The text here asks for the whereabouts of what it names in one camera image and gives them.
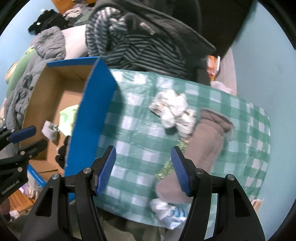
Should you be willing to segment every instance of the wooden furniture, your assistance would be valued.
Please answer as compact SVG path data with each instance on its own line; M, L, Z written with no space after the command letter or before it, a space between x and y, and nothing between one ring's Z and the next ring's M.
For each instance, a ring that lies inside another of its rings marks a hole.
M28 213L35 202L25 194L22 194L20 190L14 192L8 199L10 202L10 211L17 211L19 214Z
M72 0L52 0L52 2L61 14L64 14L67 10L72 9L74 6Z
M96 2L96 0L86 0L87 4L91 4L91 3L95 3L95 2Z

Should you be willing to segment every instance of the wooden drawer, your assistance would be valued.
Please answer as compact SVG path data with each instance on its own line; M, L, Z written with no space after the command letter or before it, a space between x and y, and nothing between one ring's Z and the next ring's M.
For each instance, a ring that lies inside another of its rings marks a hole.
M72 0L52 0L56 8L61 14L73 8L74 3Z

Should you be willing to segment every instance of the white pillow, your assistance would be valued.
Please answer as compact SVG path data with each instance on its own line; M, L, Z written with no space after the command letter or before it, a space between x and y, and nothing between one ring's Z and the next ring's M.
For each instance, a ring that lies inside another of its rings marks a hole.
M66 39L65 59L80 58L87 55L85 25L62 30Z

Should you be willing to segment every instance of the brown cloth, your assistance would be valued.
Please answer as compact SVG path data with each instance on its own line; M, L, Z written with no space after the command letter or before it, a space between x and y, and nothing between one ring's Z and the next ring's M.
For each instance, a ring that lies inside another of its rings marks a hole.
M233 123L224 115L210 109L201 110L200 123L196 126L184 156L197 168L210 172L219 156L224 134L230 133ZM192 198L182 192L175 171L156 185L157 196L168 203L191 203Z
M9 199L4 200L3 203L0 204L0 215L6 215L10 212L10 202Z

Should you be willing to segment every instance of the light blue wall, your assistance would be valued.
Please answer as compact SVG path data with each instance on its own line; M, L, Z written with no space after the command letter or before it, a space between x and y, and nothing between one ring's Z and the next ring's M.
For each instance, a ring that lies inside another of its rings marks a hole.
M29 48L35 35L30 35L28 27L41 14L41 9L55 9L51 0L30 0L12 19L0 36L0 105L6 97L5 75L11 65L17 62Z
M266 238L296 198L296 51L260 4L232 46L238 95L264 108L271 122L271 159L259 198Z

